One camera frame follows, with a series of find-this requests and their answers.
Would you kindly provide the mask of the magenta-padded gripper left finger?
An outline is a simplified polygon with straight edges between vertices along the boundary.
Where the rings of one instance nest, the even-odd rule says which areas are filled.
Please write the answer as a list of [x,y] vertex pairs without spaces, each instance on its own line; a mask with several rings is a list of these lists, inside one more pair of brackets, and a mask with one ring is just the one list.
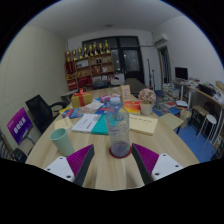
[[94,145],[88,145],[68,157],[59,156],[45,171],[82,186],[94,154]]

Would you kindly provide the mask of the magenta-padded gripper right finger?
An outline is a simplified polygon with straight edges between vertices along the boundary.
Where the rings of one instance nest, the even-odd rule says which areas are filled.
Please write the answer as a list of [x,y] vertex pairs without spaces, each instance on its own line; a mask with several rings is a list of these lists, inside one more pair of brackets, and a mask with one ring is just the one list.
[[182,165],[167,153],[157,154],[136,143],[132,144],[132,155],[134,156],[145,185],[164,178],[183,168]]

